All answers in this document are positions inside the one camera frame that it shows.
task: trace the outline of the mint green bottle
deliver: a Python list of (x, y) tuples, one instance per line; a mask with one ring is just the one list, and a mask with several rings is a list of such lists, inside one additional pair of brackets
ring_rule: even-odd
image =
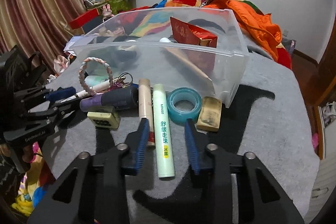
[(162, 84), (153, 86), (153, 110), (157, 173), (159, 178), (175, 176), (166, 91)]

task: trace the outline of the clear plastic bin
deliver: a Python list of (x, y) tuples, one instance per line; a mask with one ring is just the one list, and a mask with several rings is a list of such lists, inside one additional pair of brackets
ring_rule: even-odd
[[(217, 48), (177, 43), (170, 17), (218, 36)], [(171, 42), (160, 42), (163, 37)], [(189, 87), (229, 107), (243, 76), (248, 50), (232, 10), (158, 8), (121, 13), (102, 23), (73, 46), (77, 58), (97, 57), (110, 64), (117, 77), (129, 72), (138, 83), (148, 78), (167, 91)], [(98, 63), (88, 63), (89, 75), (106, 75)]]

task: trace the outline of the screw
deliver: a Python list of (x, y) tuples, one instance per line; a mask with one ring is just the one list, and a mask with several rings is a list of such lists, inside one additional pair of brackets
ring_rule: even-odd
[(81, 152), (78, 155), (78, 158), (80, 158), (81, 160), (85, 160), (86, 158), (88, 158), (88, 156), (90, 156), (90, 154), (88, 152)]
[(120, 143), (117, 145), (118, 150), (126, 150), (128, 148), (128, 145), (126, 143)]
[(253, 152), (246, 152), (245, 157), (248, 158), (249, 160), (255, 159), (255, 153)]
[(215, 145), (214, 143), (209, 143), (207, 145), (207, 149), (209, 149), (210, 151), (213, 151), (213, 150), (217, 150), (218, 146)]

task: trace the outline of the braided bracelet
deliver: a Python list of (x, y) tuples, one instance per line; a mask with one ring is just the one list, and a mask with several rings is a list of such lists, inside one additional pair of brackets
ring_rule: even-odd
[(105, 66), (106, 68), (106, 71), (107, 71), (107, 74), (109, 75), (109, 81), (110, 81), (110, 87), (114, 85), (114, 81), (113, 81), (113, 74), (112, 74), (112, 70), (111, 70), (111, 67), (108, 63), (106, 63), (104, 60), (100, 59), (100, 58), (96, 58), (96, 57), (88, 57), (86, 58), (83, 63), (82, 63), (82, 66), (80, 67), (79, 69), (79, 82), (81, 83), (83, 89), (88, 93), (90, 94), (91, 96), (94, 96), (97, 94), (97, 92), (95, 92), (92, 88), (90, 88), (86, 83), (85, 83), (85, 77), (84, 77), (84, 73), (86, 71), (86, 66), (87, 66), (87, 63), (90, 62), (90, 61), (96, 61), (102, 65)]

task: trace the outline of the person's hand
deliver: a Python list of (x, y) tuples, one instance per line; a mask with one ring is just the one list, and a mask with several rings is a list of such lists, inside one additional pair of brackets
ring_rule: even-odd
[[(24, 147), (22, 150), (23, 150), (23, 153), (24, 153), (22, 155), (22, 160), (26, 163), (29, 163), (34, 157), (33, 146), (28, 145), (28, 146)], [(8, 149), (6, 144), (0, 144), (0, 151), (6, 157), (11, 156), (11, 151)]]

